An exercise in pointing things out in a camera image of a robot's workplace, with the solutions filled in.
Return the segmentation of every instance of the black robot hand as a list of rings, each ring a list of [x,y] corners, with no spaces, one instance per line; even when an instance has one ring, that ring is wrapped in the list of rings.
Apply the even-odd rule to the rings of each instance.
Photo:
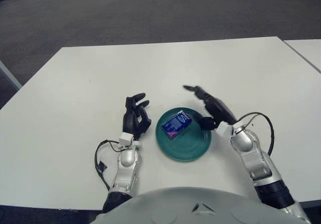
[[[141,102],[146,96],[145,93],[134,95],[133,97],[126,98],[126,113],[123,118],[122,131],[134,135],[134,140],[138,140],[142,133],[145,133],[151,124],[151,120],[148,118],[145,111],[145,107],[149,104],[149,100]]]

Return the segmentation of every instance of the white table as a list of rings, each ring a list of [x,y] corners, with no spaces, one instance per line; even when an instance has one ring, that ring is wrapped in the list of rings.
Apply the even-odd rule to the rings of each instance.
[[[213,141],[200,159],[180,163],[155,140],[161,115],[190,107],[207,115],[183,84],[202,86],[236,117],[267,114],[275,128],[272,159],[298,201],[321,199],[321,77],[277,37],[204,42],[62,48],[0,110],[0,204],[101,209],[107,191],[93,156],[116,140],[126,96],[146,92],[152,124],[140,139],[139,192],[201,186],[256,193],[228,140]],[[253,130],[267,150],[269,128]],[[116,159],[102,150],[109,173]]]
[[[289,40],[285,43],[321,73],[321,39]]]

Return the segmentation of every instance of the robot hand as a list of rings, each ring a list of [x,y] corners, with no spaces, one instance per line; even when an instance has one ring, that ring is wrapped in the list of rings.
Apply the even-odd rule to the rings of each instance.
[[[233,125],[237,122],[229,108],[218,98],[211,96],[198,86],[192,87],[184,85],[183,87],[188,91],[193,91],[196,97],[203,100],[206,110],[213,116],[213,118],[203,117],[195,119],[200,124],[201,129],[214,130],[219,126],[221,121],[225,121],[229,125]]]
[[[214,130],[221,122],[226,122],[233,127],[233,133],[231,133],[232,147],[240,155],[262,203],[280,209],[286,214],[294,215],[306,223],[310,223],[300,204],[293,200],[269,155],[261,150],[258,137],[252,131],[246,129],[250,122],[244,124],[241,121],[237,121],[222,101],[209,95],[202,88],[198,86],[184,86],[184,88],[195,92],[195,95],[204,101],[206,110],[213,116],[213,118],[195,119],[202,129]],[[251,114],[264,116],[270,124],[272,139],[269,150],[270,154],[274,141],[272,123],[267,116],[261,113],[255,112],[245,116]]]
[[[122,131],[133,134],[134,140],[138,140],[140,135],[145,133],[151,124],[151,120],[148,118],[145,111],[145,107],[149,104],[149,100],[136,105],[136,103],[141,101],[145,96],[145,93],[140,93],[133,97],[126,98],[126,113],[123,118]]]

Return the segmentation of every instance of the black joint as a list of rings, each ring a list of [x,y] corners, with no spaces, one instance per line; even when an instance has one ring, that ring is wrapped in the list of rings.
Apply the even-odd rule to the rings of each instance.
[[[132,197],[124,192],[110,192],[107,196],[107,200],[105,201],[104,207],[102,208],[101,212],[110,212],[111,210],[115,209],[116,207],[128,201],[129,199],[132,199]]]
[[[282,209],[294,204],[290,191],[283,180],[257,186],[255,190],[262,203],[274,208]]]

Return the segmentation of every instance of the black cable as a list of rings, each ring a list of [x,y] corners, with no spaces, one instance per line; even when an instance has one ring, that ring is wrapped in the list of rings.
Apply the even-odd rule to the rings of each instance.
[[[269,117],[266,116],[265,114],[262,114],[262,113],[260,113],[260,112],[252,112],[252,113],[248,113],[248,114],[242,116],[242,117],[238,120],[238,122],[241,121],[242,119],[244,119],[245,117],[249,116],[249,115],[256,115],[256,116],[254,116],[254,117],[247,123],[247,125],[245,126],[245,128],[246,128],[246,127],[252,122],[252,120],[253,120],[255,117],[257,117],[258,115],[263,116],[263,117],[266,119],[266,121],[269,123],[270,129],[271,129],[271,142],[270,142],[270,147],[269,147],[269,150],[268,150],[267,154],[270,156],[270,155],[272,154],[273,147],[274,147],[274,128],[273,128],[273,124],[272,124],[271,120],[270,120]]]
[[[110,146],[111,146],[111,148],[112,148],[113,151],[115,151],[115,152],[121,152],[121,151],[124,151],[124,150],[115,150],[114,147],[113,147],[113,145],[111,144],[111,143],[119,144],[119,142],[114,141],[114,140],[104,140],[104,141],[102,141],[102,142],[97,146],[97,149],[96,149],[96,151],[95,151],[95,157],[94,157],[94,158],[95,158],[95,159],[94,159],[95,169],[96,169],[96,171],[97,171],[98,176],[99,176],[100,179],[102,180],[102,182],[104,182],[107,190],[109,190],[109,189],[110,189],[110,186],[109,186],[108,183],[105,181],[104,176],[103,176],[103,174],[102,174],[103,171],[99,168],[99,164],[98,164],[98,162],[97,162],[97,152],[98,152],[99,148],[100,148],[101,146],[103,146],[104,144],[106,144],[106,143],[109,143]]]

